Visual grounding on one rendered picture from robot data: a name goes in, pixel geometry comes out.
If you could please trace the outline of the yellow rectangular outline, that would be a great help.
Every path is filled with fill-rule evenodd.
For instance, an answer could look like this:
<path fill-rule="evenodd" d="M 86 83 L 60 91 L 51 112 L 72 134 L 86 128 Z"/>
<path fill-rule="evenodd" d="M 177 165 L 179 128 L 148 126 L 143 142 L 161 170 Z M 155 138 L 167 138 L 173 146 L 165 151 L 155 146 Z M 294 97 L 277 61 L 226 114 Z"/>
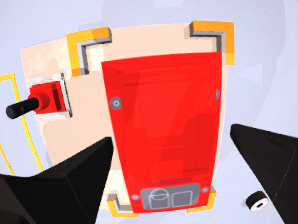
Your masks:
<path fill-rule="evenodd" d="M 19 92 L 19 89 L 17 89 L 16 79 L 15 79 L 15 73 L 13 73 L 13 75 L 11 73 L 11 75 L 4 75 L 4 76 L 1 76 L 0 77 L 0 81 L 1 80 L 5 80 L 5 79 L 7 79 L 7 80 L 8 79 L 12 79 L 12 84 L 13 84 L 13 89 L 15 89 L 16 99 L 17 99 L 17 101 L 20 101 L 19 93 L 17 93 L 17 92 Z M 17 103 L 17 101 L 16 101 L 16 103 Z M 37 165 L 39 165 L 40 171 L 43 172 L 44 169 L 43 169 L 43 167 L 41 167 L 39 156 L 37 156 L 37 153 L 35 151 L 35 145 L 33 145 L 32 140 L 31 140 L 31 135 L 29 135 L 29 129 L 27 127 L 27 121 L 25 121 L 24 115 L 21 115 L 21 120 L 23 120 L 24 131 L 25 131 L 25 133 L 27 133 L 27 137 L 28 137 L 28 140 L 29 140 L 29 145 L 31 145 L 33 155 L 35 155 L 35 159 L 37 161 Z M 1 147 L 1 144 L 0 144 L 0 151 L 1 151 L 1 155 L 3 155 L 3 157 L 5 159 L 5 163 L 7 163 L 7 165 L 8 165 L 9 171 L 11 171 L 12 172 L 12 175 L 13 175 L 11 164 L 8 163 L 7 157 L 5 157 L 5 155 L 4 155 L 3 147 Z M 13 175 L 13 176 L 15 176 L 15 175 Z"/>

